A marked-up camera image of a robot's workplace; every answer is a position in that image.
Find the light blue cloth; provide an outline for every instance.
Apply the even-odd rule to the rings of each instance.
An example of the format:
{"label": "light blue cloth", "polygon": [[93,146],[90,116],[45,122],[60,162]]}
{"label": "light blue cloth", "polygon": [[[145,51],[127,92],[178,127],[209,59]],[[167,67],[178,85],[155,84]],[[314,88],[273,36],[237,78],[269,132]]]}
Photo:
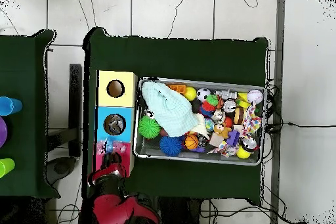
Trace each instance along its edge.
{"label": "light blue cloth", "polygon": [[198,125],[188,99],[166,84],[147,81],[142,85],[142,96],[157,123],[170,137],[184,135]]}

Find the yellow ball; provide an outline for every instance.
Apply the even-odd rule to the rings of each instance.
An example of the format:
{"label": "yellow ball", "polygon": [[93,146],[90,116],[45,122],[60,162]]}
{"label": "yellow ball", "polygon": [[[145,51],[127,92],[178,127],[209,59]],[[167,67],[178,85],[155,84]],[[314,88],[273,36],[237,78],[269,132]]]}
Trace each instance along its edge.
{"label": "yellow ball", "polygon": [[238,147],[238,151],[237,151],[237,157],[238,158],[245,159],[245,158],[248,158],[250,155],[251,155],[251,153],[244,150],[241,145]]}
{"label": "yellow ball", "polygon": [[193,101],[196,98],[196,90],[193,87],[187,87],[186,92],[183,95],[189,101]]}

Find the plastic cup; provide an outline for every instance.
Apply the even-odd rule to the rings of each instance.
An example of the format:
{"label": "plastic cup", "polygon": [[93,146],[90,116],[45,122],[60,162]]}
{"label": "plastic cup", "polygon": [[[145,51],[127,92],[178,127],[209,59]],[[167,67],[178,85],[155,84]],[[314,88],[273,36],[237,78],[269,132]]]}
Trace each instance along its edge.
{"label": "plastic cup", "polygon": [[22,109],[22,102],[10,97],[0,97],[0,116],[8,116]]}
{"label": "plastic cup", "polygon": [[5,144],[7,139],[7,126],[2,117],[0,117],[0,148]]}
{"label": "plastic cup", "polygon": [[15,162],[11,158],[0,160],[0,178],[11,172],[15,167]]}

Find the orange ball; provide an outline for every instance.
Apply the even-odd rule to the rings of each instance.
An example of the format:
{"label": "orange ball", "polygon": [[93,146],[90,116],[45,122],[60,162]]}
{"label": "orange ball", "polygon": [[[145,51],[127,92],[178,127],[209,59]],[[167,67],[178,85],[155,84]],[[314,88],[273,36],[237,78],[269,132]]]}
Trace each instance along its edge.
{"label": "orange ball", "polygon": [[188,150],[194,150],[198,147],[198,138],[194,134],[189,134],[183,144]]}

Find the dark green tablecloth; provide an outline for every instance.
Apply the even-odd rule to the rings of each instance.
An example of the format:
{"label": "dark green tablecloth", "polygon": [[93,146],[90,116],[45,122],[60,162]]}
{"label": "dark green tablecloth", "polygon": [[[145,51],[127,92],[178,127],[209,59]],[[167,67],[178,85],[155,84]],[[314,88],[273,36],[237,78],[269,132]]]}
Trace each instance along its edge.
{"label": "dark green tablecloth", "polygon": [[44,178],[46,145],[45,50],[52,30],[32,37],[0,35],[0,95],[20,99],[23,109],[5,116],[9,129],[0,158],[15,161],[0,178],[0,196],[58,197]]}
{"label": "dark green tablecloth", "polygon": [[[85,38],[89,72],[89,147],[93,152],[95,71],[134,72],[138,77],[189,79],[244,85],[265,84],[265,38],[214,41],[109,37],[102,28]],[[89,154],[88,170],[92,168]],[[194,198],[249,198],[259,203],[261,166],[235,166],[136,158],[130,192]]]}

